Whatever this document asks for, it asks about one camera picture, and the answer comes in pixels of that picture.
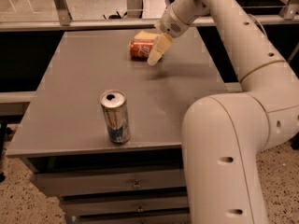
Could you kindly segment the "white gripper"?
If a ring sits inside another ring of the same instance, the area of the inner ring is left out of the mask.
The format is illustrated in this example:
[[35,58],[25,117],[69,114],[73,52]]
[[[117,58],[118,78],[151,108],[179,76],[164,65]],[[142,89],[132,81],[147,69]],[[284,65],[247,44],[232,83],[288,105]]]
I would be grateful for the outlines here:
[[172,46],[173,38],[183,35],[197,18],[205,14],[206,5],[201,0],[175,0],[168,6],[160,20],[154,24],[162,34],[153,42],[148,64],[156,65]]

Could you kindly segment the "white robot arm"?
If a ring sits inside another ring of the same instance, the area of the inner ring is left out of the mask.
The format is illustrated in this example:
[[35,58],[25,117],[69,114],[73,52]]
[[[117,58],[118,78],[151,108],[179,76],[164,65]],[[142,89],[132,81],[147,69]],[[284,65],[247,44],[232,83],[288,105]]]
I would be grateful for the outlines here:
[[242,88],[193,103],[182,123],[192,224],[268,224],[256,155],[298,132],[299,80],[235,0],[175,0],[156,26],[148,63],[210,14]]

